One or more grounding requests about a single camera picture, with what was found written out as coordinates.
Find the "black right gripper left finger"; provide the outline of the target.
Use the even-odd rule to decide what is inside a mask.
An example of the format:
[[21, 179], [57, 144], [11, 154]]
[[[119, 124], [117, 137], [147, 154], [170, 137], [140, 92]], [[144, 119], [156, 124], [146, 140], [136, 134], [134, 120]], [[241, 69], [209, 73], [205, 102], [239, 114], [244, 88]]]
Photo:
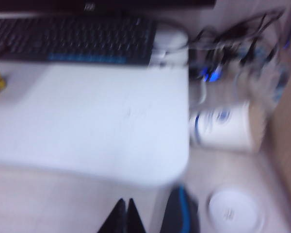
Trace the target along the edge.
[[126, 225], [126, 203], [119, 199], [108, 217], [101, 225], [98, 233], [123, 233]]

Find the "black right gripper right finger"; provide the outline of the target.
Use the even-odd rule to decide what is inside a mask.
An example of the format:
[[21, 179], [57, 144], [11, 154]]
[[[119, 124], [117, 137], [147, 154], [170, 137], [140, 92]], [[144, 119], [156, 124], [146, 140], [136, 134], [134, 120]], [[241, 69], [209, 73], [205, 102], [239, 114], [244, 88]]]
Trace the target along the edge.
[[142, 220], [139, 216], [138, 210], [131, 198], [128, 206], [128, 232], [129, 233], [146, 233]]

